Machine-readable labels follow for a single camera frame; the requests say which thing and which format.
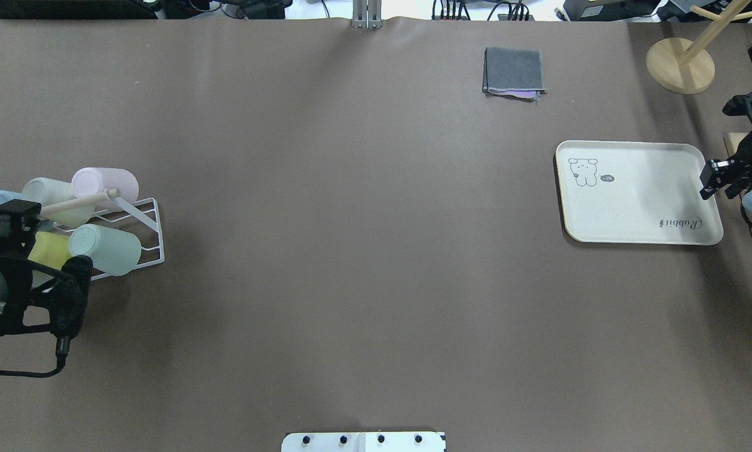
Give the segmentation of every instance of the wooden mug tree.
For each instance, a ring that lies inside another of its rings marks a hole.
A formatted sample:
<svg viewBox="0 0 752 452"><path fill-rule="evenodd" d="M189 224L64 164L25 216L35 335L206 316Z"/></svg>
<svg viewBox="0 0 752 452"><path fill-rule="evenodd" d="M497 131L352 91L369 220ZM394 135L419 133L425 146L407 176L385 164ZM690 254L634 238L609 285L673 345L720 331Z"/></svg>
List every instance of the wooden mug tree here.
<svg viewBox="0 0 752 452"><path fill-rule="evenodd" d="M714 60L706 46L734 20L751 18L752 11L740 14L749 0L733 0L720 15L692 6L691 11L714 22L694 42L683 38L666 38L647 51L647 69L664 88L680 94L697 94L714 80Z"/></svg>

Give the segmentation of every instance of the printed logo on tray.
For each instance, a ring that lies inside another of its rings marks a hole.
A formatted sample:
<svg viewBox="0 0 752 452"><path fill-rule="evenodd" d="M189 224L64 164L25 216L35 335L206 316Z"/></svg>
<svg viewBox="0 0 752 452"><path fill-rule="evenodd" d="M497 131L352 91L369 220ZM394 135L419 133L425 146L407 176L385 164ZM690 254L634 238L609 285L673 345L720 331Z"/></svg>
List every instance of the printed logo on tray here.
<svg viewBox="0 0 752 452"><path fill-rule="evenodd" d="M667 229L700 229L702 228L702 220L700 217L694 220L661 220L660 226Z"/></svg>
<svg viewBox="0 0 752 452"><path fill-rule="evenodd" d="M579 186L595 186L597 164L599 160L596 158L569 158L569 169L574 175L574 182ZM613 182L615 178L611 175L601 175L599 180Z"/></svg>

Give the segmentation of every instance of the table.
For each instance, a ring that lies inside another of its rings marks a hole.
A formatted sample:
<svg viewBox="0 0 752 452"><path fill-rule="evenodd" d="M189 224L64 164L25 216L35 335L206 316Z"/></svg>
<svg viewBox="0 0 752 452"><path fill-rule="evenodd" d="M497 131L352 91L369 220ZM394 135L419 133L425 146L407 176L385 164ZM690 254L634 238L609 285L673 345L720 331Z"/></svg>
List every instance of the table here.
<svg viewBox="0 0 752 452"><path fill-rule="evenodd" d="M752 25L671 94L645 69L702 26L388 20L0 21L0 188L120 166L167 261L92 286L67 368L0 377L1 450L269 450L286 432L444 430L451 451L752 450L752 243L581 244L554 149L725 154ZM536 48L538 103L480 91ZM0 338L47 370L53 338Z"/></svg>

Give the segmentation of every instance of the yellow cup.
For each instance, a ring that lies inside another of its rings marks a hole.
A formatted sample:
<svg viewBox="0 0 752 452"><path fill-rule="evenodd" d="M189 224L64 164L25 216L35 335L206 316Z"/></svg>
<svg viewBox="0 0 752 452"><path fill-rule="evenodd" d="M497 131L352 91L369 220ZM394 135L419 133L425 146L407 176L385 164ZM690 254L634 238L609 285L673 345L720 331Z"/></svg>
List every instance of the yellow cup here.
<svg viewBox="0 0 752 452"><path fill-rule="evenodd" d="M52 269L60 270L69 260L69 237L52 234L51 232L37 232L35 245L27 259L40 263Z"/></svg>

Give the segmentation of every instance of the gray cloth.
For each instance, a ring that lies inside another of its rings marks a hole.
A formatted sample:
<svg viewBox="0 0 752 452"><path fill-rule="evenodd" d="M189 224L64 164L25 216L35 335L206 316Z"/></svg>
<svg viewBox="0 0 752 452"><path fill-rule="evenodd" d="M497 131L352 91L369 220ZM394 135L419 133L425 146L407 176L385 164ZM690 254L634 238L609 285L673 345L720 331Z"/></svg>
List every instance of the gray cloth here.
<svg viewBox="0 0 752 452"><path fill-rule="evenodd" d="M510 91L542 91L543 69L540 52L508 48L485 49L482 91L512 94Z"/></svg>

